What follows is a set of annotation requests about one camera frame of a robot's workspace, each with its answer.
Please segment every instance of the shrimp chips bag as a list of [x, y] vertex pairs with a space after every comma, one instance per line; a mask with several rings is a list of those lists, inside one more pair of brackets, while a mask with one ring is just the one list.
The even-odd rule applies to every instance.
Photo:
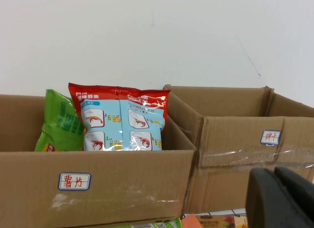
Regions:
[[182, 228], [182, 225], [180, 219], [178, 218], [175, 219], [173, 222], [158, 222], [154, 224], [121, 226], [115, 228]]
[[44, 124], [35, 151], [81, 151], [83, 132], [72, 100], [47, 90]]
[[160, 151], [169, 90], [138, 90], [69, 83], [87, 129], [85, 151]]

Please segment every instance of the cardboard box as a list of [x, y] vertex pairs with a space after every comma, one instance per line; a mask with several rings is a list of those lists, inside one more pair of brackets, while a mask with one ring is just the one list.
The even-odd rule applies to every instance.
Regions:
[[[104, 227], [181, 215], [196, 149], [170, 118], [164, 151], [34, 152], [44, 98], [1, 95], [0, 102], [0, 227]], [[86, 190], [60, 190], [67, 175], [72, 183], [83, 178]]]
[[244, 208], [253, 167], [287, 166], [312, 182], [313, 108], [268, 87], [164, 88], [168, 114], [198, 149], [185, 213]]

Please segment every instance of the green snack bag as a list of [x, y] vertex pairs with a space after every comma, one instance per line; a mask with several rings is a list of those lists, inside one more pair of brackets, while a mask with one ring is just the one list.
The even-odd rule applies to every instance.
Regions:
[[81, 151], [84, 126], [74, 109], [72, 99], [48, 89], [45, 119], [35, 151]]
[[121, 226], [113, 228], [182, 228], [181, 220], [175, 219], [173, 222], [158, 222], [146, 225]]

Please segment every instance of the handwritten label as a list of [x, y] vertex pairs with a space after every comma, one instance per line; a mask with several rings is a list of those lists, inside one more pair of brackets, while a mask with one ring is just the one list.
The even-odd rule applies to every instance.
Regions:
[[89, 173], [61, 173], [59, 176], [59, 190], [88, 190], [92, 176]]
[[276, 146], [280, 143], [280, 131], [265, 130], [262, 134], [261, 143], [268, 146]]

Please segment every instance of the white wall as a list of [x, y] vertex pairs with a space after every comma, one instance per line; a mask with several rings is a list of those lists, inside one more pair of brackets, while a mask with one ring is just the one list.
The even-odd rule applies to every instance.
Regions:
[[0, 0], [0, 93], [276, 88], [314, 106], [314, 0]]

